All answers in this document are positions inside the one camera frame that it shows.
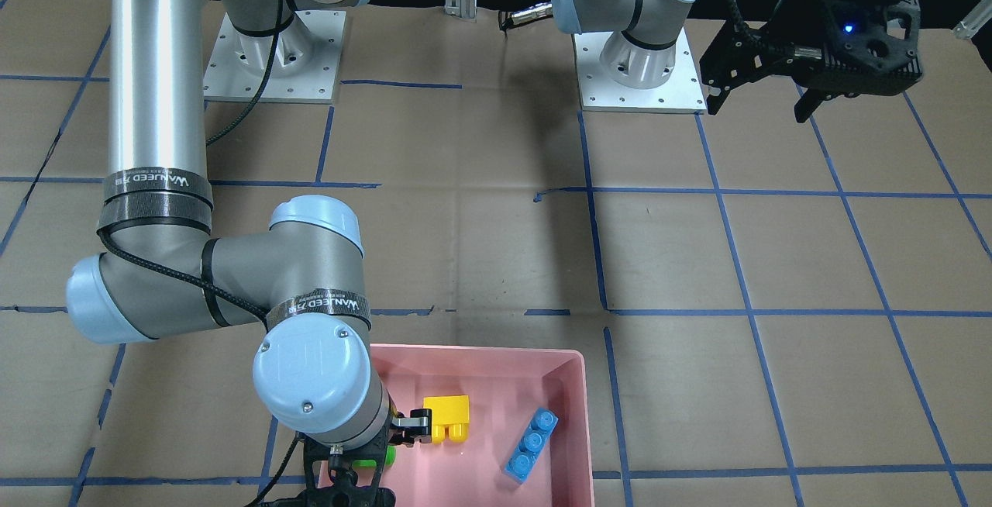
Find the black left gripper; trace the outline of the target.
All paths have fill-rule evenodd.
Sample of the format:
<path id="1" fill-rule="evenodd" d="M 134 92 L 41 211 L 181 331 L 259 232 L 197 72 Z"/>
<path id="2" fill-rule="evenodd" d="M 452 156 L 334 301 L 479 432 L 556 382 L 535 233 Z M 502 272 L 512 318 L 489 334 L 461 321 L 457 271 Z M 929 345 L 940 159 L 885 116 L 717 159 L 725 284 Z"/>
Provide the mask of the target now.
<path id="1" fill-rule="evenodd" d="M 731 91 L 771 75 L 803 91 L 794 118 L 807 122 L 837 96 L 893 96 L 922 79 L 918 0 L 779 0 L 769 22 L 744 22 L 738 0 L 704 52 L 706 111 L 719 113 Z"/>

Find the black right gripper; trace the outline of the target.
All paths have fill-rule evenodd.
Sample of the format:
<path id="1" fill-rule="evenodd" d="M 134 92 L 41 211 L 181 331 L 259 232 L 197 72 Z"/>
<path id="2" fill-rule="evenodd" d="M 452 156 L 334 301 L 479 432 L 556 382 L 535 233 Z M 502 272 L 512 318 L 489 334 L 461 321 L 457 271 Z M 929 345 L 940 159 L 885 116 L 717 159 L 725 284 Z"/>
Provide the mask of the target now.
<path id="1" fill-rule="evenodd" d="M 388 447 L 431 443 L 432 416 L 429 409 L 412 409 L 411 416 L 392 416 L 364 446 L 344 450 L 323 446 L 309 436 L 302 443 L 305 490 L 298 496 L 302 506 L 394 506 L 393 490 L 384 487 Z M 373 475 L 368 485 L 359 483 L 355 461 L 369 460 Z"/>

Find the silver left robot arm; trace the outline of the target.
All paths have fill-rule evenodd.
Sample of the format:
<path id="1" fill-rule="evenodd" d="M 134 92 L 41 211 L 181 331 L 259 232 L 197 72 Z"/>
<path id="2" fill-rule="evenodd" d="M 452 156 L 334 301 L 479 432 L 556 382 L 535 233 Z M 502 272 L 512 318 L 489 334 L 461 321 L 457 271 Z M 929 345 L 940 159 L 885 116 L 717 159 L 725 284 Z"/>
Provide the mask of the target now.
<path id="1" fill-rule="evenodd" d="M 697 0 L 550 0 L 563 33 L 608 33 L 600 62 L 633 89 L 653 89 L 673 68 L 674 45 Z M 775 75 L 804 88 L 798 122 L 821 103 L 895 96 L 922 77 L 918 0 L 779 0 L 764 26 L 748 26 L 739 0 L 699 61 L 716 114 L 731 91 Z"/>

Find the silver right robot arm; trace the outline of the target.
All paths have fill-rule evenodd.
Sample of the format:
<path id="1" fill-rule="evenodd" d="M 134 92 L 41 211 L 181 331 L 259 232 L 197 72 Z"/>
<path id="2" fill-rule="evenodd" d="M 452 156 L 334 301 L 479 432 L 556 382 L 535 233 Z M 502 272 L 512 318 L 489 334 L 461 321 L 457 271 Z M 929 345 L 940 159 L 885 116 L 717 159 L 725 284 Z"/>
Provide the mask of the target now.
<path id="1" fill-rule="evenodd" d="M 233 0 L 239 33 L 308 64 L 300 0 Z M 368 0 L 302 0 L 340 9 Z M 203 105 L 208 0 L 111 0 L 108 172 L 99 255 L 72 267 L 65 305 L 89 340 L 150 343 L 258 321 L 253 385 L 302 443 L 305 488 L 277 506 L 393 506 L 389 447 L 431 440 L 373 366 L 357 214 L 323 194 L 279 204 L 261 233 L 212 237 Z"/>

